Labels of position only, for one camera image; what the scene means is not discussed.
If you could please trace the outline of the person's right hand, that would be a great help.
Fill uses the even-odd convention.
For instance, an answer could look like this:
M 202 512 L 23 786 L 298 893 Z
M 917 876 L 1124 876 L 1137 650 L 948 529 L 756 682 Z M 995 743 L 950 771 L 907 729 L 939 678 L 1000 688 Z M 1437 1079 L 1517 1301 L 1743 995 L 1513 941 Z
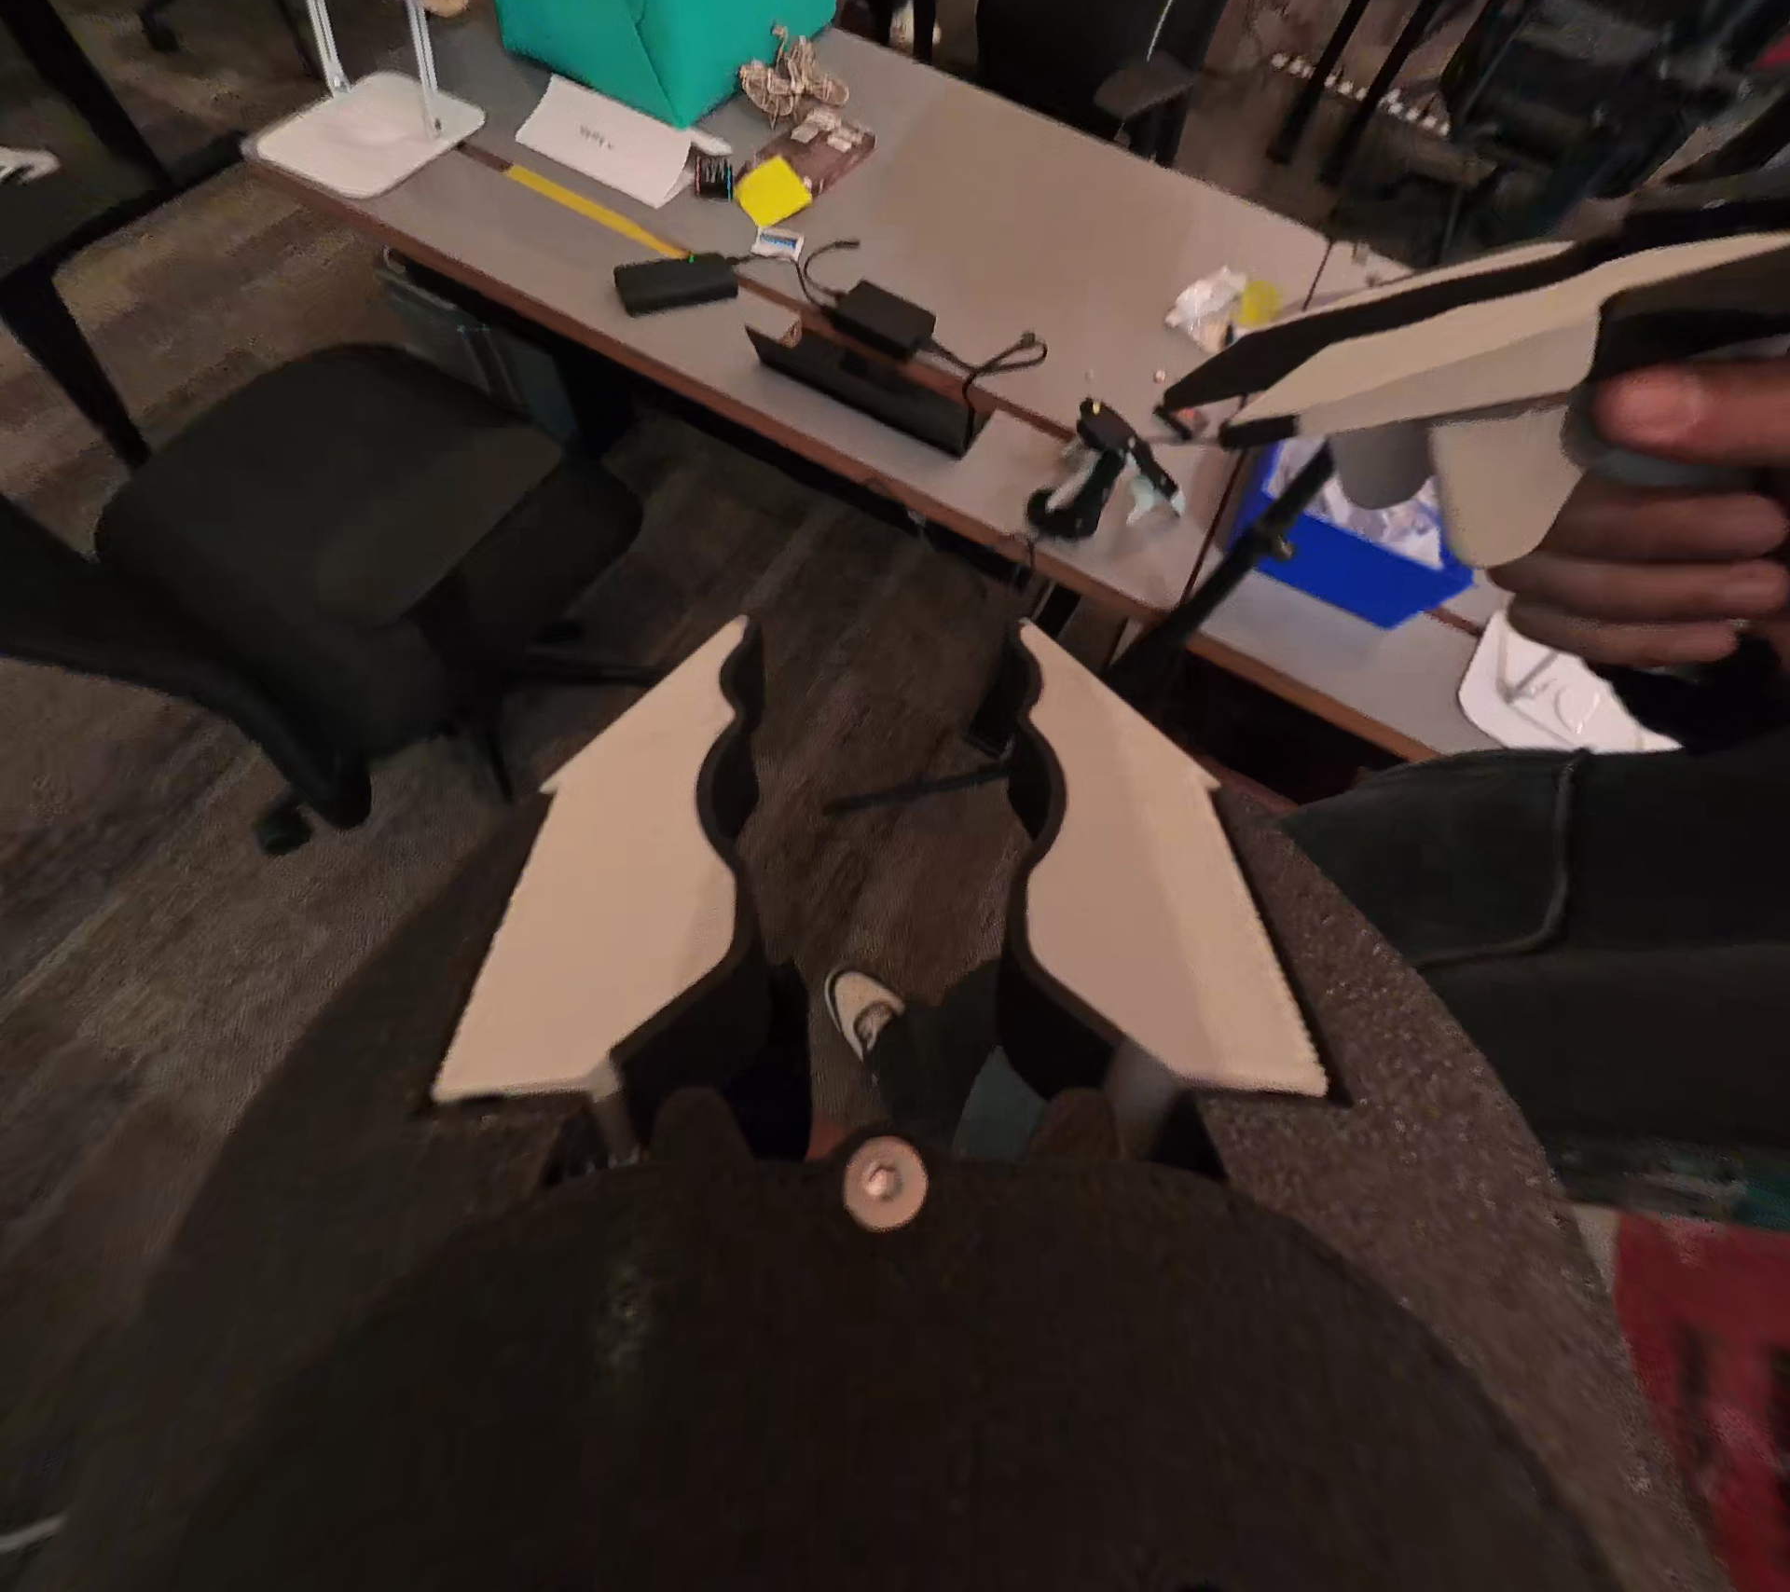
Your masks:
M 1582 475 L 1537 548 L 1487 572 L 1509 624 L 1608 667 L 1715 663 L 1741 641 L 1785 667 L 1785 356 L 1623 373 L 1593 393 L 1592 423 L 1610 449 L 1741 484 Z

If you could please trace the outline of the yellow tape strip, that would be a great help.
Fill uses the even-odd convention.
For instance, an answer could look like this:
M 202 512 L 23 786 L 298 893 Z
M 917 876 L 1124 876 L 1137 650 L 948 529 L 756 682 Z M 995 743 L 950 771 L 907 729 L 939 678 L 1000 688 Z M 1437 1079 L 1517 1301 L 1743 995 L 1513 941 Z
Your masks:
M 546 197 L 553 205 L 587 220 L 601 225 L 605 231 L 613 233 L 618 238 L 626 238 L 646 253 L 659 259 L 687 261 L 691 255 L 689 249 L 661 238 L 659 235 L 646 229 L 633 216 L 616 212 L 603 203 L 564 186 L 560 181 L 547 177 L 546 173 L 527 169 L 521 164 L 510 164 L 503 169 L 503 175 L 519 184 L 529 194 Z

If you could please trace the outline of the black mesh office chair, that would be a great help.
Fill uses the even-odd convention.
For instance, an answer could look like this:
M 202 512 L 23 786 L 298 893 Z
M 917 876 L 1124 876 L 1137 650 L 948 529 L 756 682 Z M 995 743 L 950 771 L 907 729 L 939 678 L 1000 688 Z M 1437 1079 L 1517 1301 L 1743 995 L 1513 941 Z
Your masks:
M 1446 69 L 1455 147 L 1487 162 L 1446 203 L 1435 261 L 1541 238 L 1644 186 L 1735 100 L 1785 0 L 1513 0 Z

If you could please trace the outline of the black power bank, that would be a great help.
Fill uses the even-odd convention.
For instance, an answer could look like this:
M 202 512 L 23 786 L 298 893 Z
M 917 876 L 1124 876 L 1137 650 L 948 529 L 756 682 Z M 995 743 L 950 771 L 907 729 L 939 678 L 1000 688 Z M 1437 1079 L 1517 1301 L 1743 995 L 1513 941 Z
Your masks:
M 641 320 L 734 302 L 739 296 L 738 268 L 739 257 L 687 253 L 614 263 L 611 279 L 622 313 Z

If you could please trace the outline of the person's dark clothing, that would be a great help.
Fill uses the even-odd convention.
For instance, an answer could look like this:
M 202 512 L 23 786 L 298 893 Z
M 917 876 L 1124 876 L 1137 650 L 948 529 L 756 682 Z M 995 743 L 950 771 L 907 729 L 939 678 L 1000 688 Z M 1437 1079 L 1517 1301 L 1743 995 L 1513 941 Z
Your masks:
M 1536 1133 L 1785 1152 L 1785 730 L 1463 753 L 1280 829 L 1418 971 Z

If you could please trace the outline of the person's white shoe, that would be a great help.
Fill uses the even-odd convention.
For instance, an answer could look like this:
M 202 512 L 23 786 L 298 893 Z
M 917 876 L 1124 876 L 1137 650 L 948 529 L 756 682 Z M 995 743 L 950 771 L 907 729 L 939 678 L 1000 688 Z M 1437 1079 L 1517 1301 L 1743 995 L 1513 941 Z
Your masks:
M 905 1016 L 905 999 L 883 978 L 857 967 L 835 967 L 821 984 L 821 1004 L 859 1062 L 866 1062 L 879 1034 Z

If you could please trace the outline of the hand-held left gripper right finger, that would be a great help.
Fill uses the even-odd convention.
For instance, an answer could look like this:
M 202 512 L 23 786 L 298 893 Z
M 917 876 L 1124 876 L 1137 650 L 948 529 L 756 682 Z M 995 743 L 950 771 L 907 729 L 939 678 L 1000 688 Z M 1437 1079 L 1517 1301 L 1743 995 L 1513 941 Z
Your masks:
M 1196 1098 L 1325 1101 L 1330 1075 L 1235 855 L 1217 783 L 1030 620 L 1004 645 L 1002 1053 L 1040 1098 L 1092 1088 L 1124 1152 Z

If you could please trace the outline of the white instruction leaflet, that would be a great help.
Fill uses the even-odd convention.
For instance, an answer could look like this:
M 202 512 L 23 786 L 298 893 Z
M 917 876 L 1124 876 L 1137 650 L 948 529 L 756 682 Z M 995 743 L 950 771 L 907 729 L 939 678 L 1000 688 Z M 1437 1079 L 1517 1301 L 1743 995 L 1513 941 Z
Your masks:
M 1455 701 L 1498 747 L 1593 755 L 1675 753 L 1677 742 L 1638 723 L 1610 682 L 1580 660 L 1513 630 L 1493 611 L 1470 652 Z

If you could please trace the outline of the white folded card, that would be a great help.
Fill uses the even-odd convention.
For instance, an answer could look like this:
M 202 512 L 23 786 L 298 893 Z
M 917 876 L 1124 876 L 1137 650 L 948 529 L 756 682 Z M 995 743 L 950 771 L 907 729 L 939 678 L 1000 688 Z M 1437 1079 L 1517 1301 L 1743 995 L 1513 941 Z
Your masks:
M 536 153 L 642 207 L 659 208 L 691 184 L 691 132 L 637 112 L 564 76 L 547 85 L 516 128 Z

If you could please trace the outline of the spare black grey gripper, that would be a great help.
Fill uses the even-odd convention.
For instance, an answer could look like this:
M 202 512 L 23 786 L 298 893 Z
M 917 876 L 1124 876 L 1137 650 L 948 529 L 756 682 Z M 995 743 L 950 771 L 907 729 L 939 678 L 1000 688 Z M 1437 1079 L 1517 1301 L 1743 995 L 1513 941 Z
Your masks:
M 1187 512 L 1187 497 L 1153 453 L 1151 440 L 1094 395 L 1081 399 L 1062 462 L 1062 477 L 1027 497 L 1025 524 L 1036 540 L 1090 540 L 1120 488 L 1129 492 L 1127 527 L 1137 527 L 1155 510 L 1172 516 Z

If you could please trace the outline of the long white power strip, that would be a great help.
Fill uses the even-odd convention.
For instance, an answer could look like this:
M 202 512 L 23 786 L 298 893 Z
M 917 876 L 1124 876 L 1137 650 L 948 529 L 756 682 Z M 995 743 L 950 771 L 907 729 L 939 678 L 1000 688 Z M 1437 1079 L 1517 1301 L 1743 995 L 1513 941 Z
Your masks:
M 1308 56 L 1288 50 L 1267 52 L 1263 67 L 1299 85 L 1308 85 L 1316 76 L 1316 63 Z M 1366 82 L 1353 82 L 1336 72 L 1321 80 L 1321 91 L 1327 98 L 1351 106 L 1360 104 L 1368 97 L 1368 89 Z M 1431 140 L 1444 141 L 1452 136 L 1452 115 L 1437 80 L 1390 84 L 1375 100 L 1375 110 L 1383 117 L 1413 126 Z

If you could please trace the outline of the wooden bicycle model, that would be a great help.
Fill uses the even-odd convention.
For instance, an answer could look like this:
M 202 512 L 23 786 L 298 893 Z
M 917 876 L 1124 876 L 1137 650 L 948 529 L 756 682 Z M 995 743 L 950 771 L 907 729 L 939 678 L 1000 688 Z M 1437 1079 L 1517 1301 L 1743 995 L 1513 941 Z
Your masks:
M 810 37 L 786 24 L 771 26 L 771 56 L 751 57 L 736 67 L 736 87 L 767 123 L 793 121 L 812 106 L 842 108 L 849 87 L 818 59 Z

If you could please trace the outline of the clear plastic bag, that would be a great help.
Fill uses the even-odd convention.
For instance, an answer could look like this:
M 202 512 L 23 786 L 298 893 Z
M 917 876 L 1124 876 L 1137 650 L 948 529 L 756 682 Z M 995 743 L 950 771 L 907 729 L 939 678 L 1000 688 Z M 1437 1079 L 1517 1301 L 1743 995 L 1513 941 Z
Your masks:
M 1215 356 L 1241 335 L 1234 328 L 1234 305 L 1241 285 L 1258 276 L 1222 264 L 1185 285 L 1165 315 L 1165 328 L 1183 335 L 1202 354 Z

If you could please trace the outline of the brown printed box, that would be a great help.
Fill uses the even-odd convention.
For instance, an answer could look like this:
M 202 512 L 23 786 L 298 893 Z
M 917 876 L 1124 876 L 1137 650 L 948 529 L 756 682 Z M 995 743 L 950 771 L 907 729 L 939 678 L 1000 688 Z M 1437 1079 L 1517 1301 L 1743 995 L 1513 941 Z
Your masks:
M 745 203 L 752 188 L 771 194 L 775 186 L 784 184 L 784 179 L 773 175 L 760 181 L 756 171 L 780 164 L 786 167 L 788 179 L 799 182 L 810 199 L 820 199 L 829 188 L 861 167 L 877 145 L 879 140 L 872 128 L 821 108 L 818 113 L 784 123 L 751 151 L 734 177 L 732 195 L 738 203 Z

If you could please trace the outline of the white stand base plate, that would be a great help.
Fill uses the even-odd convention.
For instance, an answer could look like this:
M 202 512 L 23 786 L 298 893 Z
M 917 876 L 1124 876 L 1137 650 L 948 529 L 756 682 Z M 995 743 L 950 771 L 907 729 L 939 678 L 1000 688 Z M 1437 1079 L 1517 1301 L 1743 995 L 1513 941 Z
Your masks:
M 258 132 L 251 145 L 258 164 L 339 197 L 368 199 L 484 126 L 478 104 L 437 82 L 424 0 L 393 2 L 408 20 L 413 72 L 376 69 L 348 80 L 327 0 L 303 0 L 324 97 Z

